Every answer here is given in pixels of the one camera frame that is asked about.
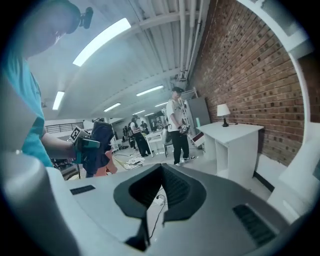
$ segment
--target shirt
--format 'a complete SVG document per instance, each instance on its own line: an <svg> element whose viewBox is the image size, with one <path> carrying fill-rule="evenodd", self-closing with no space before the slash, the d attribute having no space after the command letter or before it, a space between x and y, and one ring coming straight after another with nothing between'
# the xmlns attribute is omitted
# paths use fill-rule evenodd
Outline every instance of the shirt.
<svg viewBox="0 0 320 256"><path fill-rule="evenodd" d="M24 140L21 149L22 152L26 155L36 157L45 167L53 167L45 147L41 142L45 127L45 117L41 107L41 92L36 79L29 69L27 61L18 51L9 50L4 56L2 71L16 93L36 114L36 120Z"/></svg>
<svg viewBox="0 0 320 256"><path fill-rule="evenodd" d="M131 122L131 123L130 123L130 128L131 128L131 131L132 131L134 134L140 133L140 130L134 132L134 130L138 129L138 128L136 128L136 125L135 125L134 122Z"/></svg>
<svg viewBox="0 0 320 256"><path fill-rule="evenodd" d="M170 99L168 103L166 104L166 115L168 118L168 132L173 131L179 131L178 127L175 125L175 123L171 119L171 115L174 114L175 120L178 123L182 123L182 107L179 104L178 101L175 101L174 99Z"/></svg>

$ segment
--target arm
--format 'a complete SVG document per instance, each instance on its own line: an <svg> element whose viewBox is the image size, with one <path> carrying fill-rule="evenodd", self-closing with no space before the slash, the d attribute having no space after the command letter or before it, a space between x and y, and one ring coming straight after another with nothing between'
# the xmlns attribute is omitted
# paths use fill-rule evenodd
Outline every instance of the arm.
<svg viewBox="0 0 320 256"><path fill-rule="evenodd" d="M50 158L68 159L76 157L74 145L71 142L56 138L47 133L46 130L43 131L41 142Z"/></svg>
<svg viewBox="0 0 320 256"><path fill-rule="evenodd" d="M140 132L140 128L136 128L135 126L131 127L131 130L134 134Z"/></svg>
<svg viewBox="0 0 320 256"><path fill-rule="evenodd" d="M180 126L182 126L182 123L178 123L178 122L177 122L174 113L170 115L170 118L171 118L172 122L174 123L174 125L175 125L177 128L179 128Z"/></svg>
<svg viewBox="0 0 320 256"><path fill-rule="evenodd" d="M134 125L131 125L130 124L130 128L131 128L131 130L132 130L132 133L137 133L137 132L140 132L140 129L139 128L136 128Z"/></svg>

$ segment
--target sneaker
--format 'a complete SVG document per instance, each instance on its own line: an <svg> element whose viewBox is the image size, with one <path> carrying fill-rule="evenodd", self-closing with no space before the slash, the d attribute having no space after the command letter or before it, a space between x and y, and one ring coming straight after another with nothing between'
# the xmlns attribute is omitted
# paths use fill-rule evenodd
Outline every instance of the sneaker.
<svg viewBox="0 0 320 256"><path fill-rule="evenodd" d="M191 160L191 159L195 159L196 157L195 156L188 156L187 158L183 158L184 161L188 161L188 160Z"/></svg>

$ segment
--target ceiling light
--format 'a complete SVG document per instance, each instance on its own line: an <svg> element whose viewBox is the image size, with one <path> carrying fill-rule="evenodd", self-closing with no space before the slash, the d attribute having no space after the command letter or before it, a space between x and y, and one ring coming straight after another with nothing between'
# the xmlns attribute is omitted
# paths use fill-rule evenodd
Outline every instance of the ceiling light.
<svg viewBox="0 0 320 256"><path fill-rule="evenodd" d="M119 105L121 105L121 103L118 102L118 103L112 105L111 107L108 107L107 109L105 109L104 112L107 112L107 111L109 111L109 110L112 110L112 109L114 109L115 107L118 107Z"/></svg>
<svg viewBox="0 0 320 256"><path fill-rule="evenodd" d="M64 92L64 91L58 91L58 92L56 93L52 110L58 110L59 105L60 105L60 103L61 103L62 98L63 98L64 95L65 95L65 92Z"/></svg>
<svg viewBox="0 0 320 256"><path fill-rule="evenodd" d="M142 113L142 112L145 112L145 110L142 110L142 111L139 111L139 112L137 112L137 113L134 113L133 115L140 114L140 113Z"/></svg>
<svg viewBox="0 0 320 256"><path fill-rule="evenodd" d="M138 93L137 96L141 96L141 95L144 95L144 94L153 92L153 91L155 91L155 90L159 90L159 89L161 89L161 88L163 88L163 87L164 87L163 85L160 85L160 86L154 87L154 88L152 88L152 89L145 90L145 91L143 91L143 92Z"/></svg>
<svg viewBox="0 0 320 256"><path fill-rule="evenodd" d="M155 105L155 107L159 107L159 106L162 106L162 105L167 104L167 103L168 103L168 101L164 102L164 103L161 103L161 104L158 104L158 105Z"/></svg>
<svg viewBox="0 0 320 256"><path fill-rule="evenodd" d="M98 34L75 58L73 64L81 67L83 63L95 53L101 46L106 42L119 35L123 31L131 28L128 20L126 18L120 19L116 23L112 24L100 34Z"/></svg>

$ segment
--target table lamp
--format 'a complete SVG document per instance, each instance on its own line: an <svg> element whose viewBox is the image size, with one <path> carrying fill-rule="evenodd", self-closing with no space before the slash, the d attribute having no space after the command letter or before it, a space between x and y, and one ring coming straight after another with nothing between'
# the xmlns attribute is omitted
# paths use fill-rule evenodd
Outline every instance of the table lamp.
<svg viewBox="0 0 320 256"><path fill-rule="evenodd" d="M229 124L226 122L226 118L224 116L230 115L230 110L227 106L227 104L221 104L217 106L216 115L218 117L223 116L223 127L228 127Z"/></svg>

